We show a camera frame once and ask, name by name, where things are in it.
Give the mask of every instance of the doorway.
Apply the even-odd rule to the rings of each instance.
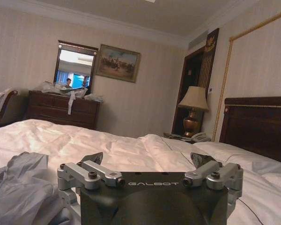
[[[178,107],[179,102],[184,98],[189,86],[198,86],[203,61],[204,47],[189,54],[184,59],[182,77],[177,98],[175,117],[173,122],[172,134],[183,135],[183,119],[188,116],[188,109]],[[203,112],[197,114],[199,121],[203,121]]]

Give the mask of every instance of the metal bracket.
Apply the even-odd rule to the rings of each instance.
[[[88,190],[100,188],[101,180],[109,187],[122,187],[125,180],[120,172],[111,171],[90,160],[79,162],[79,165],[67,163],[60,165],[57,170],[59,196],[63,205],[78,219],[81,220],[81,207],[77,202],[76,193],[82,185]]]
[[[225,186],[228,189],[228,218],[235,208],[236,200],[242,196],[243,175],[244,170],[238,164],[228,163],[220,168],[218,162],[209,161],[192,172],[186,172],[183,185],[201,186],[206,178],[206,184],[212,190],[222,190]]]
[[[186,187],[198,187],[201,186],[202,181],[206,178],[207,175],[213,171],[219,170],[220,165],[216,161],[209,161],[198,169],[186,172],[185,178],[183,179],[183,185]]]

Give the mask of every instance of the wooden door frame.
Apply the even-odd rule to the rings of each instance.
[[[173,124],[172,124],[172,133],[174,132],[174,125],[176,124],[176,116],[177,116],[177,108],[178,108],[178,104],[179,104],[179,97],[181,95],[181,88],[182,88],[182,81],[184,79],[184,76],[185,76],[185,67],[186,67],[186,62],[197,56],[198,54],[201,54],[204,52],[204,49],[205,49],[205,46],[199,48],[198,50],[190,53],[189,55],[185,56],[184,58],[184,63],[183,63],[183,69],[182,69],[182,75],[181,75],[181,79],[180,79],[180,86],[179,86],[179,93],[178,93],[178,96],[177,96],[177,102],[176,102],[176,109],[175,109],[175,115],[174,115],[174,121],[173,121]]]

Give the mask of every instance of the ceiling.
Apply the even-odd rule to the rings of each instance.
[[[187,36],[231,0],[37,0],[166,33]]]

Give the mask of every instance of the telephone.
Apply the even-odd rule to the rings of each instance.
[[[191,137],[191,140],[194,142],[209,142],[211,141],[211,138],[206,135],[206,133],[201,132],[197,133],[194,136]]]

